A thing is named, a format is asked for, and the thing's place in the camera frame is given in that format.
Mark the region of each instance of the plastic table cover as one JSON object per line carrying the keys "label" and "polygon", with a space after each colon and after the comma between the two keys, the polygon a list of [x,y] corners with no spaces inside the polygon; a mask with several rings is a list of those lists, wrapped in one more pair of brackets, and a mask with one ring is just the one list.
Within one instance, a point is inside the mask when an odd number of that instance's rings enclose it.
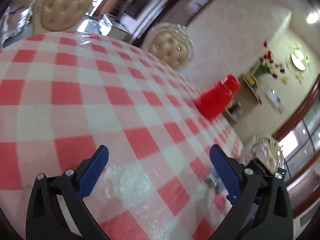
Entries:
{"label": "plastic table cover", "polygon": [[[242,143],[226,119],[204,119],[199,91],[151,54],[84,33],[18,41],[0,53],[0,206],[25,238],[36,175],[61,175],[100,144],[110,159],[89,211],[112,240],[206,240],[230,205],[204,182],[218,143]],[[60,205],[77,232],[66,205]]]}

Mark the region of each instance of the tufted chair back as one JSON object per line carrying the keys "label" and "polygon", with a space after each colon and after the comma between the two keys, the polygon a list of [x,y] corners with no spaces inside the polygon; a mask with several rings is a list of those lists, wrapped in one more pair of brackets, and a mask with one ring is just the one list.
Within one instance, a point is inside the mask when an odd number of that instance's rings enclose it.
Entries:
{"label": "tufted chair back", "polygon": [[92,0],[36,0],[33,8],[33,33],[70,29],[91,8]]}
{"label": "tufted chair back", "polygon": [[194,46],[183,27],[160,23],[147,34],[142,49],[179,71],[192,60]]}

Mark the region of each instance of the table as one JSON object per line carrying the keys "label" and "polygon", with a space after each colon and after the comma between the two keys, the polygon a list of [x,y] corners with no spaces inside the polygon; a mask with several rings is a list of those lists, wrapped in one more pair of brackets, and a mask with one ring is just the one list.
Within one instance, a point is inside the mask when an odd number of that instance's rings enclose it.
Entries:
{"label": "table", "polygon": [[112,240],[206,240],[224,219],[225,194],[203,181],[209,147],[237,158],[243,146],[222,115],[201,116],[199,91],[164,62],[56,32],[2,50],[0,80],[0,206],[23,238],[36,175],[76,168],[101,144],[110,159],[84,202]]}

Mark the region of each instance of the flower arrangement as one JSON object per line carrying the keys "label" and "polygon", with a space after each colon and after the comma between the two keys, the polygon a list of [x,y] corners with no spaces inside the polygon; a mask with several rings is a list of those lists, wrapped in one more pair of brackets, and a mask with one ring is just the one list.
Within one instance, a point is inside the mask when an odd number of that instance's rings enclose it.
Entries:
{"label": "flower arrangement", "polygon": [[284,65],[282,63],[278,64],[273,61],[272,52],[268,49],[268,43],[266,41],[263,43],[263,46],[265,48],[263,57],[259,58],[257,63],[253,67],[251,67],[250,73],[255,77],[269,73],[274,79],[277,79],[278,71],[281,74],[285,73]]}

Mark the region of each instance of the blue gripper pad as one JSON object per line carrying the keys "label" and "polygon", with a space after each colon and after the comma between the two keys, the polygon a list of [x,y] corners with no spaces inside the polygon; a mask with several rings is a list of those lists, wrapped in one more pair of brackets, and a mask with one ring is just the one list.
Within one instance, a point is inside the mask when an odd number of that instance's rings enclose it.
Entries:
{"label": "blue gripper pad", "polygon": [[232,167],[229,165],[226,158],[227,156],[220,149],[220,147],[213,145],[210,148],[211,163],[213,164],[215,170],[219,174],[228,193],[231,196],[235,196],[235,198],[237,199],[241,196],[241,190],[240,190],[241,181],[237,176],[237,174],[232,169]]}
{"label": "blue gripper pad", "polygon": [[78,181],[78,195],[80,198],[88,197],[91,194],[108,160],[109,150],[104,145],[101,145],[94,156],[88,160],[90,163]]}

